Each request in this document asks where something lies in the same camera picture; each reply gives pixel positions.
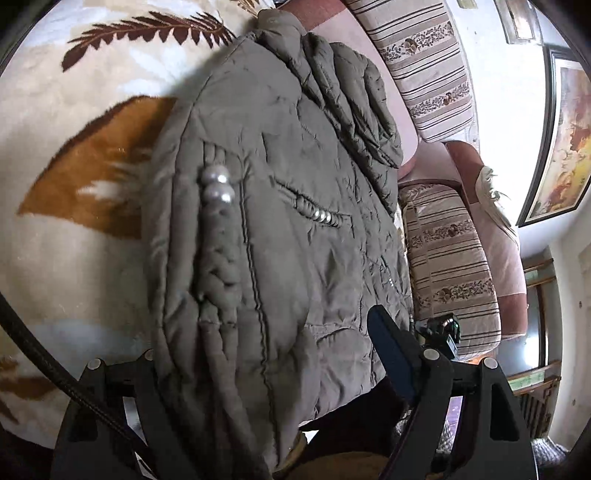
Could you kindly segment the striped floral back cushion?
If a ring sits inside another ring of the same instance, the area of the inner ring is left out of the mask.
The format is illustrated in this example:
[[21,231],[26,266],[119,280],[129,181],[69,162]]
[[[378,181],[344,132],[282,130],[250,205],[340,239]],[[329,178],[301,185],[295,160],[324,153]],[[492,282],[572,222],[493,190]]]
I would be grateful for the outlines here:
[[346,2],[385,62],[422,139],[469,128],[474,98],[464,52],[444,1]]

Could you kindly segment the framed wall painting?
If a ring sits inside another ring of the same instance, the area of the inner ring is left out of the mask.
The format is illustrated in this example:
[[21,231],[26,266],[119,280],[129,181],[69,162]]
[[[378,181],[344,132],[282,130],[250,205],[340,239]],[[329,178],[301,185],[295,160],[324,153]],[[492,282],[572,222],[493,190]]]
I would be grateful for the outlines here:
[[520,227],[576,210],[590,187],[590,79],[570,49],[546,45],[543,53],[543,135]]

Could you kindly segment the leaf pattern fleece blanket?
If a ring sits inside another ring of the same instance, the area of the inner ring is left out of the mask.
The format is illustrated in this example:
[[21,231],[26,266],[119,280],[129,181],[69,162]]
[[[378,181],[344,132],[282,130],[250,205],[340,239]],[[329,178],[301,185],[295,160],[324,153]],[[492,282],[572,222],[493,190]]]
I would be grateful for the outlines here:
[[60,1],[1,68],[1,291],[74,376],[150,342],[140,204],[176,100],[263,1]]

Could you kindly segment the grey puffer hooded jacket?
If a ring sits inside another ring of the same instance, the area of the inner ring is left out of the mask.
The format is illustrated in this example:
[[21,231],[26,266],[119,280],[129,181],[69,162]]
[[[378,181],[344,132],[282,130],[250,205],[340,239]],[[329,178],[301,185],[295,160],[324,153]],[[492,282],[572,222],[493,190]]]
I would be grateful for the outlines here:
[[173,107],[144,191],[159,391],[201,479],[267,479],[412,316],[400,134],[366,56],[263,10]]

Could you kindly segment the striped floral side cushion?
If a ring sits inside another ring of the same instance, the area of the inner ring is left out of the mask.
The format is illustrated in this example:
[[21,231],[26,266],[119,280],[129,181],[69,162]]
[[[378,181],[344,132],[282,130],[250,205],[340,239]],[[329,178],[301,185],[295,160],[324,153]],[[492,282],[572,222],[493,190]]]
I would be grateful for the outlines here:
[[458,356],[472,360],[501,341],[492,274],[475,224],[460,194],[442,184],[400,191],[414,319],[452,314],[460,325]]

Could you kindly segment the pink sofa backrest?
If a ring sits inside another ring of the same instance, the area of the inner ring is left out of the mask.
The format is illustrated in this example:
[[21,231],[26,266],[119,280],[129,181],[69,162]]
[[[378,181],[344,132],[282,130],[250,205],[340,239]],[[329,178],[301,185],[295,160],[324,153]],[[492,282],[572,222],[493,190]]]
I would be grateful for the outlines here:
[[388,78],[386,64],[344,3],[290,1],[283,9],[293,13],[308,31],[329,41],[345,43],[377,64],[384,77],[389,109],[403,140],[405,163],[399,176],[410,186],[448,186],[462,198],[461,211],[471,217],[480,241],[477,251],[487,259],[495,288],[500,338],[511,340],[524,336],[528,327],[526,279],[519,246],[511,237],[512,231],[493,219],[498,209],[491,199],[486,198],[492,170],[484,165],[477,150],[466,142],[425,143],[419,139],[398,88]]

